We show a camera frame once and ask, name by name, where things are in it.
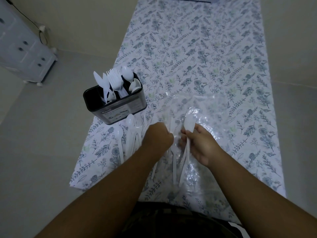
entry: floral tablecloth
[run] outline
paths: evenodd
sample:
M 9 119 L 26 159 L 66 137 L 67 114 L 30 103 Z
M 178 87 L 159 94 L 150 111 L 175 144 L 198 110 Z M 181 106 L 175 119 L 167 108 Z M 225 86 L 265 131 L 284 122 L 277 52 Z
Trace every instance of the floral tablecloth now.
M 259 0 L 139 0 L 114 67 L 123 65 L 144 85 L 147 119 L 161 118 L 165 92 L 225 94 L 226 151 L 285 196 Z M 113 135 L 118 125 L 127 129 L 124 121 L 107 126 L 94 118 L 71 186 L 88 189 L 120 165 Z M 139 200 L 239 223 L 221 192 L 191 195 L 150 174 Z

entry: plastic fork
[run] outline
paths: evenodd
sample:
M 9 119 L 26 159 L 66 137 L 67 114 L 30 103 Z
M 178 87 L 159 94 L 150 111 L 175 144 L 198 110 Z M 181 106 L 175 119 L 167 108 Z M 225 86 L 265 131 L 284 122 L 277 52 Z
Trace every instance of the plastic fork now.
M 107 72 L 107 77 L 112 89 L 119 93 L 120 98 L 124 98 L 125 96 L 128 96 L 128 92 L 123 87 L 123 80 L 118 70 L 110 69 Z

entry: cable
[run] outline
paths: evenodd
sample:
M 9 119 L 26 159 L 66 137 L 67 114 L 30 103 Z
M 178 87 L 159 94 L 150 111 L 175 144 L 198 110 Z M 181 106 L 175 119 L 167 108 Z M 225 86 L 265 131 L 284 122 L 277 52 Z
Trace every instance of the cable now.
M 39 27 L 38 27 L 32 20 L 30 20 L 26 15 L 24 15 L 17 7 L 13 4 L 13 2 L 12 2 L 11 0 L 6 0 L 6 1 L 7 1 L 9 4 L 11 4 L 12 6 L 14 6 L 14 8 L 17 9 L 19 13 L 21 13 L 23 16 L 25 16 L 26 19 L 28 19 L 31 23 L 34 24 L 34 26 L 36 26 L 36 28 L 37 28 L 38 31 L 39 31 L 39 38 L 40 38 L 41 44 L 47 46 L 48 42 L 47 42 L 46 36 L 45 36 L 44 33 L 39 29 Z M 46 41 L 45 44 L 42 42 L 41 33 L 43 34 L 43 36 L 44 36 L 44 38 L 45 38 L 45 41 Z

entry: flower pattern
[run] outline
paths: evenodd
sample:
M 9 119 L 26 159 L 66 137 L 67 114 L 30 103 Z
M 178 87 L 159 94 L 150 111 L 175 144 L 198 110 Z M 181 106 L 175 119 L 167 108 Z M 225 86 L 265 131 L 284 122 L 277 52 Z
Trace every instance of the flower pattern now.
M 139 0 L 114 67 L 123 65 L 144 86 L 147 120 L 162 119 L 165 92 L 224 94 L 230 128 L 226 151 L 285 196 L 259 0 Z M 71 186 L 87 189 L 120 165 L 113 136 L 118 125 L 126 132 L 124 121 L 107 126 L 94 117 Z M 221 192 L 189 194 L 149 176 L 139 200 L 239 223 Z

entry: plastic bag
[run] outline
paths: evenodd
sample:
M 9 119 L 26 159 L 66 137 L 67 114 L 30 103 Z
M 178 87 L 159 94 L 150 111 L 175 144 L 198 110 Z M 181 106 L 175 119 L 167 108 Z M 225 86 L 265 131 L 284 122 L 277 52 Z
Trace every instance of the plastic bag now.
M 186 114 L 193 114 L 196 118 L 196 123 L 208 130 L 217 143 L 223 149 L 226 149 L 228 146 L 228 125 L 226 123 L 227 107 L 224 94 L 204 96 L 186 94 L 166 95 L 168 97 L 164 104 L 162 121 L 169 127 L 171 117 L 175 118 L 177 127 L 174 132 L 174 142 L 177 143 L 180 139 L 180 130 L 183 127 Z M 180 163 L 183 153 L 184 151 L 179 148 L 176 154 L 177 177 L 176 185 L 174 185 L 176 189 L 178 188 L 182 171 Z M 168 164 L 167 156 L 158 164 L 157 173 L 155 175 L 161 180 L 164 180 L 165 185 L 173 185 L 172 165 Z M 182 192 L 190 195 L 221 192 L 212 173 L 208 168 L 201 165 L 192 155 L 190 155 L 190 164 L 185 172 L 184 184 L 180 188 Z

